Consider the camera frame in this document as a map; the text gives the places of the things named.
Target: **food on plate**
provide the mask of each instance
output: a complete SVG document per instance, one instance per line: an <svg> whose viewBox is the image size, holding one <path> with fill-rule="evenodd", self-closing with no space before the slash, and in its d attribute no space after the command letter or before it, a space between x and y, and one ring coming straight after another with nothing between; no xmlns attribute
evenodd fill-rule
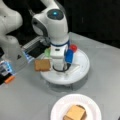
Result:
<svg viewBox="0 0 120 120"><path fill-rule="evenodd" d="M85 120L86 118L86 110L80 105L73 105L66 115L64 116L63 120Z"/></svg>

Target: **red object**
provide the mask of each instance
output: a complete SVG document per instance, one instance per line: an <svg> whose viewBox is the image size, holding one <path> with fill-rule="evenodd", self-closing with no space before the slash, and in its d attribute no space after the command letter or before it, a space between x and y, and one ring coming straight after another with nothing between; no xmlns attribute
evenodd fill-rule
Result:
<svg viewBox="0 0 120 120"><path fill-rule="evenodd" d="M71 44L70 49L75 53L77 51L77 46L74 44Z"/></svg>

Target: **orange item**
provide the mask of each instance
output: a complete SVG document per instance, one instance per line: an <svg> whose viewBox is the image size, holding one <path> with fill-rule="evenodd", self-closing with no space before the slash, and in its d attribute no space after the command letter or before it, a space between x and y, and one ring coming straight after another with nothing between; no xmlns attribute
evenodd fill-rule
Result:
<svg viewBox="0 0 120 120"><path fill-rule="evenodd" d="M15 79L15 76L10 76L8 79L5 80L5 84L9 84Z"/></svg>

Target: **blue object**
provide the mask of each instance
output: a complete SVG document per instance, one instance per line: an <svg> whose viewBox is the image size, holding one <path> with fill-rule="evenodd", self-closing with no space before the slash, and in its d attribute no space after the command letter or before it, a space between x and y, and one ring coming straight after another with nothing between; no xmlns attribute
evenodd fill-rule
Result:
<svg viewBox="0 0 120 120"><path fill-rule="evenodd" d="M12 69L11 64L10 64L9 62L5 62L5 65L6 65L7 68L8 68L8 72L13 73L13 69Z"/></svg>
<svg viewBox="0 0 120 120"><path fill-rule="evenodd" d="M30 56L29 54L23 52L24 55L26 56L26 59L28 60L28 63L30 63L34 58L32 56Z"/></svg>
<svg viewBox="0 0 120 120"><path fill-rule="evenodd" d="M70 64L72 63L72 61L73 61L73 54L74 54L74 52L72 50L68 49L68 51L65 54L65 61L67 63L70 63Z"/></svg>
<svg viewBox="0 0 120 120"><path fill-rule="evenodd" d="M57 15L58 15L58 13L57 13L57 12L53 12L53 15L54 15L54 16L57 16Z"/></svg>

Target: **round white platform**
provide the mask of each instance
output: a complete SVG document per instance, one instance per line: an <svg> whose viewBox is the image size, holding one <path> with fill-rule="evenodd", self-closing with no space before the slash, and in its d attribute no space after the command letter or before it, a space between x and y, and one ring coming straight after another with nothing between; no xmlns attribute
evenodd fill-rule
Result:
<svg viewBox="0 0 120 120"><path fill-rule="evenodd" d="M42 54L40 59L48 58ZM41 72L41 76L53 84L70 85L83 79L88 74L89 68L90 62L87 55L78 49L74 53L73 63L68 71L56 72L54 69L51 69L51 71L48 72Z"/></svg>

